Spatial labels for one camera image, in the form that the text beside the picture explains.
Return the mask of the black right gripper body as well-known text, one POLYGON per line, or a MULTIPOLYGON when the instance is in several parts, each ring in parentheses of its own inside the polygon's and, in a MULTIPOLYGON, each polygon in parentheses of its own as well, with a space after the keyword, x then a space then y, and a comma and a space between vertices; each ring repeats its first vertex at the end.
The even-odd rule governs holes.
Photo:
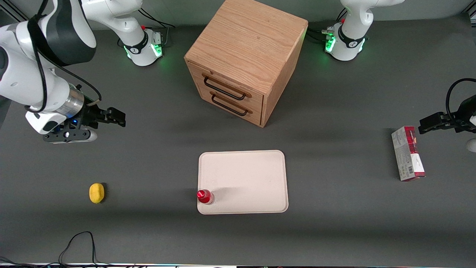
POLYGON ((88 127, 94 130, 97 130, 99 127, 99 121, 102 118, 102 110, 98 105, 91 104, 93 100, 88 96, 84 96, 84 105, 80 112, 78 112, 74 117, 66 120, 66 126, 69 128, 88 127))

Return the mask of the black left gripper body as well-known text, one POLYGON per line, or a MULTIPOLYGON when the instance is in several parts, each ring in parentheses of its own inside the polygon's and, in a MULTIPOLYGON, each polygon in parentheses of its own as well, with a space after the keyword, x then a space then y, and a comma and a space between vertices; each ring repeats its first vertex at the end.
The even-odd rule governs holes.
POLYGON ((476 113, 476 96, 473 95, 465 99, 459 105, 455 112, 450 111, 450 96, 446 97, 446 112, 450 117, 450 128, 456 133, 459 132, 476 132, 475 113, 476 113))

